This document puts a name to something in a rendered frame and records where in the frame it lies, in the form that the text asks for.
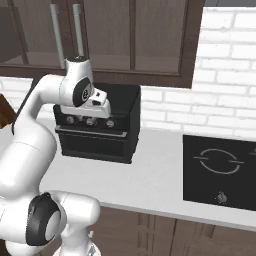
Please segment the brown lower cupboard door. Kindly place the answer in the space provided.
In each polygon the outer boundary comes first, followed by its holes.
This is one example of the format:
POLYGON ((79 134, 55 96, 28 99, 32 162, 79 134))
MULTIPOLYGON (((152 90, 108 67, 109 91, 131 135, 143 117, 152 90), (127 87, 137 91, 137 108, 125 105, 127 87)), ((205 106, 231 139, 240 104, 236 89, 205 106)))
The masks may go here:
POLYGON ((136 212, 102 207, 89 230, 102 256, 137 256, 137 225, 136 212))
POLYGON ((256 232, 156 216, 156 256, 256 256, 256 232))

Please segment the brown glass cupboard door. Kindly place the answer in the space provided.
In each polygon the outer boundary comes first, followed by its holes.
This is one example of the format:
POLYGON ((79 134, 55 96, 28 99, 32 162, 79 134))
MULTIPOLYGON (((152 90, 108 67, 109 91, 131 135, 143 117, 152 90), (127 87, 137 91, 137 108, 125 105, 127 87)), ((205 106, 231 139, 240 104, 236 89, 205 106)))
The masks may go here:
POLYGON ((53 21, 65 0, 0 0, 0 76, 63 74, 53 21))
POLYGON ((67 0, 80 4, 97 83, 191 88, 205 0, 67 0))

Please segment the black hob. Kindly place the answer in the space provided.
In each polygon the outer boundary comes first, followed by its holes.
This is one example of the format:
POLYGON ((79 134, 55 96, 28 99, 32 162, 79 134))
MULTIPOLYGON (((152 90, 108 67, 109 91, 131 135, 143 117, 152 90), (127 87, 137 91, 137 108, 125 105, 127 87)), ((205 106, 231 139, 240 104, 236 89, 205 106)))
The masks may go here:
POLYGON ((184 135, 183 199, 256 211, 256 142, 184 135))

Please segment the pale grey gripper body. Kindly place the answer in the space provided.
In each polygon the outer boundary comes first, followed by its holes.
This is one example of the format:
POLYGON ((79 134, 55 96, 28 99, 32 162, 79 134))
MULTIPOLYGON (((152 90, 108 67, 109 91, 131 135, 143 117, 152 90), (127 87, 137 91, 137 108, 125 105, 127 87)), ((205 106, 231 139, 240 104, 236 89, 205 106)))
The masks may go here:
POLYGON ((77 116, 108 118, 111 115, 111 107, 108 100, 104 102, 87 101, 80 107, 61 106, 61 112, 77 116))

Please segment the black toaster oven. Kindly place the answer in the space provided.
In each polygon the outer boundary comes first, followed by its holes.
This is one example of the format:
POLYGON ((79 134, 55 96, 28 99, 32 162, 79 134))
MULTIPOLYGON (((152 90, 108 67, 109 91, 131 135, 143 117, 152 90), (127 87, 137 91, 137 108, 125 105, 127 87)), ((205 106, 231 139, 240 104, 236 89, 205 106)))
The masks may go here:
POLYGON ((61 112, 61 106, 55 104, 53 106, 53 112, 56 126, 65 129, 95 132, 127 132, 126 139, 129 142, 130 151, 133 156, 140 133, 141 87, 139 85, 97 83, 96 88, 107 93, 107 99, 111 107, 111 115, 108 118, 97 118, 97 125, 95 127, 88 127, 86 125, 86 119, 90 117, 63 114, 61 112), (75 122, 73 124, 67 124, 67 116, 74 117, 75 122), (113 128, 106 127, 106 121, 109 119, 115 121, 113 128))

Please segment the brown wooden block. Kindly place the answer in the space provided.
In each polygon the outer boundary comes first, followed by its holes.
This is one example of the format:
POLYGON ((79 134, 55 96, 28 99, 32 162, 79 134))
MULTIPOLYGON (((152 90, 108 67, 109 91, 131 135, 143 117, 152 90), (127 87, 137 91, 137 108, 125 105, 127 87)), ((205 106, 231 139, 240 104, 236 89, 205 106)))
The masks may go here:
POLYGON ((16 112, 8 103, 3 94, 0 93, 0 129, 11 124, 16 117, 16 112))

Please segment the black toaster oven door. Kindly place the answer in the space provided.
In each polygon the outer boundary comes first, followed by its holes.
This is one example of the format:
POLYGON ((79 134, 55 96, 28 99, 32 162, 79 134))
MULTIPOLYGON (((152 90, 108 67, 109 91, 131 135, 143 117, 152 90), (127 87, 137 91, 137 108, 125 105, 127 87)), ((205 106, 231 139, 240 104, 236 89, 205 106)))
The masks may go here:
POLYGON ((65 156, 130 164, 132 153, 126 138, 55 129, 65 156))

